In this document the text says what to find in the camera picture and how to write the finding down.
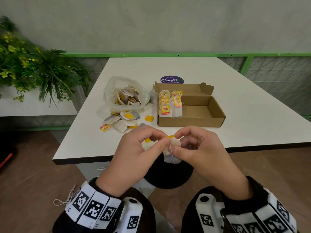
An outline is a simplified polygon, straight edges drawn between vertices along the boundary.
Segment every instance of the plastic bag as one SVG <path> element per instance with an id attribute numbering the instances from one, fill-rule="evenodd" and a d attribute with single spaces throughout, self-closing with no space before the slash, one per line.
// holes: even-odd
<path id="1" fill-rule="evenodd" d="M 140 105 L 116 104 L 115 93 L 128 86 L 133 87 L 138 92 Z M 112 113 L 140 110 L 146 106 L 149 100 L 150 93 L 139 82 L 122 76 L 112 76 L 104 89 L 104 101 Z"/>

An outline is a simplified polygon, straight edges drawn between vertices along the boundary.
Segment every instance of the cardboard box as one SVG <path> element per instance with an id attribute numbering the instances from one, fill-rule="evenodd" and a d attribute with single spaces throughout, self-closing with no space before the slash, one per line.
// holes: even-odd
<path id="1" fill-rule="evenodd" d="M 181 102 L 184 103 L 183 116 L 177 118 L 159 116 L 159 97 L 157 97 L 157 119 L 161 127 L 220 127 L 226 115 L 212 95 L 214 87 L 201 84 L 157 83 L 153 85 L 159 94 L 162 90 L 182 90 Z"/>

